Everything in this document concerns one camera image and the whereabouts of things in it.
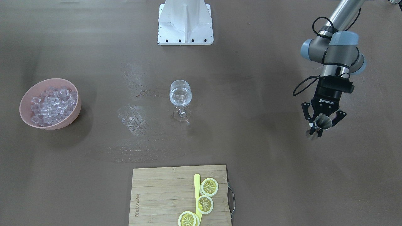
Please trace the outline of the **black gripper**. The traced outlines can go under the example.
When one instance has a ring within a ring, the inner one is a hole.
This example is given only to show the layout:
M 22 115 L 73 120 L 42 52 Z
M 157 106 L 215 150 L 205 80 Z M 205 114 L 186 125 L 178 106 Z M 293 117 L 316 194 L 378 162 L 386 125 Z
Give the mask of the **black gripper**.
M 336 126 L 342 119 L 347 116 L 347 113 L 338 110 L 340 105 L 340 99 L 343 92 L 326 89 L 319 86 L 319 82 L 323 77 L 318 77 L 318 84 L 316 90 L 311 100 L 311 104 L 308 102 L 303 102 L 301 104 L 303 110 L 303 116 L 308 121 L 310 128 L 306 131 L 307 138 L 321 138 L 323 135 L 323 130 L 320 129 L 316 123 L 315 118 L 320 114 L 326 116 L 333 116 L 331 118 L 331 126 Z M 313 117 L 309 113 L 309 107 L 313 107 Z

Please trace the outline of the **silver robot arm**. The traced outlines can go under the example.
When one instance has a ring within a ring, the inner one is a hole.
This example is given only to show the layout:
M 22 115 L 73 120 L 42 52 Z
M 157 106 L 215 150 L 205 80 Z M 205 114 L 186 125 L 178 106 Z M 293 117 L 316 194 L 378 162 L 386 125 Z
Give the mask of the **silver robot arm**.
M 365 56 L 358 49 L 359 35 L 350 27 L 360 16 L 363 0 L 342 0 L 320 30 L 316 38 L 306 40 L 301 46 L 303 58 L 322 64 L 321 73 L 308 79 L 317 82 L 310 102 L 302 103 L 308 121 L 310 137 L 322 137 L 323 132 L 339 123 L 346 112 L 340 110 L 343 93 L 351 94 L 352 75 L 362 73 L 367 65 Z

